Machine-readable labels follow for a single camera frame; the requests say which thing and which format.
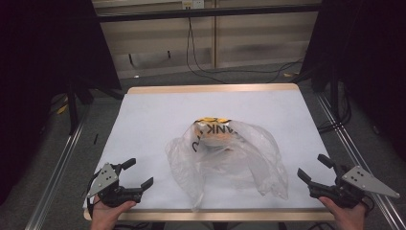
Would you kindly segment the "white wall power outlet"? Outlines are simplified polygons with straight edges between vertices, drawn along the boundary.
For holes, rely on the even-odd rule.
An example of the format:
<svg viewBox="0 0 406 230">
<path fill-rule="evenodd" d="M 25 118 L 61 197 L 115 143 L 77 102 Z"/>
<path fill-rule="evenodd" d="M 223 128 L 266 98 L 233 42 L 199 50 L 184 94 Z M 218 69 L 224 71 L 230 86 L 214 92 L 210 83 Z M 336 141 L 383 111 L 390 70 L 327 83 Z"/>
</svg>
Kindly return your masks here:
<svg viewBox="0 0 406 230">
<path fill-rule="evenodd" d="M 204 0 L 182 0 L 183 10 L 200 10 L 205 8 Z"/>
</svg>

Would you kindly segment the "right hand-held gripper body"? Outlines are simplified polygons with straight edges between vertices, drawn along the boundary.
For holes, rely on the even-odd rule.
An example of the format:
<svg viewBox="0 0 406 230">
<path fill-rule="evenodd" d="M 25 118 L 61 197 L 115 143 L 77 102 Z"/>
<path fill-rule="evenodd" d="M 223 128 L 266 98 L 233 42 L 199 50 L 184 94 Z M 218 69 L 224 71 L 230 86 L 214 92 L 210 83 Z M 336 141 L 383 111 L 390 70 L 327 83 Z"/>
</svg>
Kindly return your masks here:
<svg viewBox="0 0 406 230">
<path fill-rule="evenodd" d="M 311 197 L 328 197 L 341 208 L 354 208 L 362 201 L 365 192 L 400 198 L 398 192 L 360 166 L 338 175 L 334 185 L 327 186 L 309 180 L 308 189 Z"/>
</svg>

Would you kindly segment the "wooden table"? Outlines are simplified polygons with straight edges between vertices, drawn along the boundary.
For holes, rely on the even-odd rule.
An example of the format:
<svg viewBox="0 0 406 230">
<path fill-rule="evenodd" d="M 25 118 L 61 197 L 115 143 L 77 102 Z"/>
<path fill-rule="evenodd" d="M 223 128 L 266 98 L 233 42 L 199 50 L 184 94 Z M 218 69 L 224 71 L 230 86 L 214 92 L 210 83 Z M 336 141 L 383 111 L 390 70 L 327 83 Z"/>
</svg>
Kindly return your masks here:
<svg viewBox="0 0 406 230">
<path fill-rule="evenodd" d="M 294 83 L 263 84 L 217 84 L 186 86 L 147 86 L 133 87 L 127 94 L 168 94 L 168 93 L 206 93 L 206 92 L 257 92 L 276 90 L 298 90 Z M 237 210 L 138 210 L 122 214 L 123 220 L 138 221 L 322 221 L 330 220 L 332 215 L 321 204 L 318 208 L 265 208 Z"/>
</svg>

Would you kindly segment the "black horizontal bar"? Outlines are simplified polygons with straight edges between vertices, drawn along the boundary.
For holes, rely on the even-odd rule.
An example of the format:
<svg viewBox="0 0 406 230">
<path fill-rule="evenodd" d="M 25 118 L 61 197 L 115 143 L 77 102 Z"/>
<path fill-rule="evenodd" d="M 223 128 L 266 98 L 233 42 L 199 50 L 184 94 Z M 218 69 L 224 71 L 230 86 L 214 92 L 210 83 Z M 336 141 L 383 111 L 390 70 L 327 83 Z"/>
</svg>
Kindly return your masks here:
<svg viewBox="0 0 406 230">
<path fill-rule="evenodd" d="M 248 14 L 268 13 L 294 13 L 294 12 L 317 12 L 321 4 L 279 5 L 266 7 L 243 7 L 243 8 L 216 8 L 200 10 L 177 10 L 177 11 L 152 11 L 137 13 L 108 13 L 99 14 L 97 19 L 101 23 L 125 22 L 141 20 L 160 20 L 211 16 L 233 16 Z"/>
</svg>

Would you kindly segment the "person's right hand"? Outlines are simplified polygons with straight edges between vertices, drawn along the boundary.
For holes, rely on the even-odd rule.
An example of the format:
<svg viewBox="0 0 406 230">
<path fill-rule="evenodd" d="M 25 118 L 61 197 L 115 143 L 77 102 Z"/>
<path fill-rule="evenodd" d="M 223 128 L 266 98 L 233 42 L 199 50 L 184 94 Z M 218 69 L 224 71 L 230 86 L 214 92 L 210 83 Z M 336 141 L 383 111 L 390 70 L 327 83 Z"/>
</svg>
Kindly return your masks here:
<svg viewBox="0 0 406 230">
<path fill-rule="evenodd" d="M 330 198 L 321 196 L 319 200 L 334 215 L 335 220 L 340 224 L 359 224 L 365 220 L 366 207 L 359 203 L 353 208 L 341 208 Z"/>
</svg>

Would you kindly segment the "clear printed plastic bag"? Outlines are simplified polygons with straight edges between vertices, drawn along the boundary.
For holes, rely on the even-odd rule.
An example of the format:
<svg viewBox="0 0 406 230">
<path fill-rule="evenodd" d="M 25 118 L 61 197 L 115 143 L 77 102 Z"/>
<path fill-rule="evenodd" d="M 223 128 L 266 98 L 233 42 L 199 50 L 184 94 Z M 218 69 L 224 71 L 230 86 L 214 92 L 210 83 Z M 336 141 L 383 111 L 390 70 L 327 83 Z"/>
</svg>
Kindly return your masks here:
<svg viewBox="0 0 406 230">
<path fill-rule="evenodd" d="M 208 154 L 207 145 L 200 140 L 207 129 L 229 134 L 224 145 L 233 146 L 237 152 Z M 166 154 L 172 176 L 190 198 L 193 211 L 202 206 L 209 176 L 227 178 L 238 189 L 253 186 L 261 196 L 288 199 L 288 175 L 279 146 L 261 126 L 226 118 L 200 118 L 167 144 Z"/>
</svg>

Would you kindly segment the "black metal stand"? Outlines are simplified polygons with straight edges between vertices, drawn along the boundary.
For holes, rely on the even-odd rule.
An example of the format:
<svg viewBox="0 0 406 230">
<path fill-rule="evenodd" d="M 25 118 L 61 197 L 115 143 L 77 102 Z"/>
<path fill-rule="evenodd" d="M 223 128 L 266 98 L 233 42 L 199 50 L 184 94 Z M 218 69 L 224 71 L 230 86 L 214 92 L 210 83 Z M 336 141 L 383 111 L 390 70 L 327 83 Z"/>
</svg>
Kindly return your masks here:
<svg viewBox="0 0 406 230">
<path fill-rule="evenodd" d="M 338 77 L 336 75 L 336 69 L 334 65 L 331 65 L 331 75 L 330 75 L 330 106 L 334 117 L 338 119 L 339 118 Z"/>
<path fill-rule="evenodd" d="M 78 112 L 77 112 L 76 94 L 75 94 L 75 90 L 74 90 L 74 85 L 70 81 L 67 84 L 67 99 L 68 99 L 69 116 L 70 116 L 69 134 L 73 135 L 78 127 L 79 118 L 78 118 Z"/>
</svg>

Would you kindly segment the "black curtain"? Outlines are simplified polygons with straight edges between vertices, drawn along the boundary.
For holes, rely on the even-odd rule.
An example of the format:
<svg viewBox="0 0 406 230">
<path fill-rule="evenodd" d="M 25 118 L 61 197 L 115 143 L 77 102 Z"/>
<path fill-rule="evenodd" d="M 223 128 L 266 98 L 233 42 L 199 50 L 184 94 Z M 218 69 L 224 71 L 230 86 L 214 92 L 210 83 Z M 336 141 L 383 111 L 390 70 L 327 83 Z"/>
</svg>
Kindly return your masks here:
<svg viewBox="0 0 406 230">
<path fill-rule="evenodd" d="M 406 161 L 406 0 L 322 0 L 301 75 L 341 80 Z"/>
<path fill-rule="evenodd" d="M 52 98 L 119 89 L 92 0 L 0 0 L 0 205 L 27 169 Z"/>
</svg>

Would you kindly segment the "white table mat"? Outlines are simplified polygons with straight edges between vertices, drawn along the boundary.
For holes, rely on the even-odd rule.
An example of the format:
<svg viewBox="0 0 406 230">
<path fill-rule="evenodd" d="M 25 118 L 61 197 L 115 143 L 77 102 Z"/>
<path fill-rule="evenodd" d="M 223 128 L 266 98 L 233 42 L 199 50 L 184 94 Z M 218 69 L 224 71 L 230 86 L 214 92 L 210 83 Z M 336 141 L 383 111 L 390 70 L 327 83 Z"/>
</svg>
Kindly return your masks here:
<svg viewBox="0 0 406 230">
<path fill-rule="evenodd" d="M 201 203 L 204 210 L 265 208 L 318 208 L 297 176 L 304 170 L 319 183 L 332 184 L 334 171 L 317 159 L 326 148 L 298 90 L 128 94 L 102 152 L 102 163 L 123 163 L 135 158 L 135 166 L 120 175 L 120 183 L 134 188 L 147 179 L 153 185 L 144 192 L 138 210 L 190 210 L 188 195 L 172 177 L 165 152 L 202 117 L 228 118 L 268 130 L 275 138 L 288 174 L 288 198 L 261 195 L 253 186 L 236 188 L 223 176 L 206 180 Z"/>
</svg>

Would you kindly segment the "person's left hand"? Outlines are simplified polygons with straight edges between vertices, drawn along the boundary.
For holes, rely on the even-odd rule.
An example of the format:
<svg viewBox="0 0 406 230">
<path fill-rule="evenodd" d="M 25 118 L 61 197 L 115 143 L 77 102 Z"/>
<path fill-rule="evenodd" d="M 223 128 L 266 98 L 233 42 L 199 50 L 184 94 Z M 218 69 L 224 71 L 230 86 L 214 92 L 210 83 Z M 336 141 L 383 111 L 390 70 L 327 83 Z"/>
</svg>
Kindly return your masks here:
<svg viewBox="0 0 406 230">
<path fill-rule="evenodd" d="M 92 222 L 98 223 L 115 223 L 118 221 L 119 216 L 130 210 L 132 207 L 136 205 L 135 201 L 126 201 L 125 203 L 121 204 L 118 207 L 111 208 L 106 206 L 101 202 L 99 197 L 96 195 L 94 197 L 94 209 L 93 209 L 93 216 Z"/>
</svg>

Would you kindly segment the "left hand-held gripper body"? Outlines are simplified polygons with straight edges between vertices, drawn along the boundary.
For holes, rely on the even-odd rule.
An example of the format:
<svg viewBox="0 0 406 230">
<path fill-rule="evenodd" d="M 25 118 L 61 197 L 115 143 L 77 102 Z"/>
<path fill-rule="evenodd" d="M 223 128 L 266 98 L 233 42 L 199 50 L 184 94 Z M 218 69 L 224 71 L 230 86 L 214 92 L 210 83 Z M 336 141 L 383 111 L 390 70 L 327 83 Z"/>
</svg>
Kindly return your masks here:
<svg viewBox="0 0 406 230">
<path fill-rule="evenodd" d="M 119 174 L 114 172 L 112 166 L 113 164 L 105 163 L 94 174 L 87 192 L 87 201 L 93 196 L 98 196 L 101 202 L 109 207 L 118 207 L 130 200 L 140 203 L 141 195 L 130 194 L 129 189 L 121 186 Z"/>
</svg>

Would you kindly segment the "aluminium floor rail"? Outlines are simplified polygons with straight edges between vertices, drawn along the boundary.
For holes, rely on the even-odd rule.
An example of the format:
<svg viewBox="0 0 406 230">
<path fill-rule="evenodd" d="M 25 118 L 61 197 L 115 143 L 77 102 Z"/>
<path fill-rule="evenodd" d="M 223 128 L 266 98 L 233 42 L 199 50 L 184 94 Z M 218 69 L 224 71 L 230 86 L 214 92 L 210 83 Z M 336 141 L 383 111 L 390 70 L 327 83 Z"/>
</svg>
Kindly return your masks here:
<svg viewBox="0 0 406 230">
<path fill-rule="evenodd" d="M 55 199 L 56 191 L 61 183 L 61 179 L 65 174 L 70 158 L 76 148 L 79 137 L 81 136 L 85 120 L 88 117 L 89 108 L 90 106 L 87 105 L 83 109 L 82 115 L 79 117 L 79 124 L 74 129 L 73 133 L 69 135 L 66 145 L 54 168 L 52 176 L 40 200 L 37 202 L 25 230 L 41 230 L 44 220 L 47 217 L 47 214 Z"/>
<path fill-rule="evenodd" d="M 370 167 L 365 161 L 361 154 L 361 151 L 354 144 L 349 133 L 342 123 L 339 123 L 336 117 L 333 115 L 330 102 L 324 93 L 316 93 L 316 98 L 318 99 L 321 108 L 327 115 L 328 122 L 331 125 L 336 125 L 334 132 L 338 135 L 340 141 L 342 142 L 344 148 L 346 149 L 352 163 L 355 166 L 360 166 L 368 173 L 372 173 Z M 386 221 L 388 221 L 392 230 L 406 230 L 406 221 L 401 217 L 391 198 L 387 195 L 371 194 L 371 197 L 375 205 L 380 209 Z"/>
</svg>

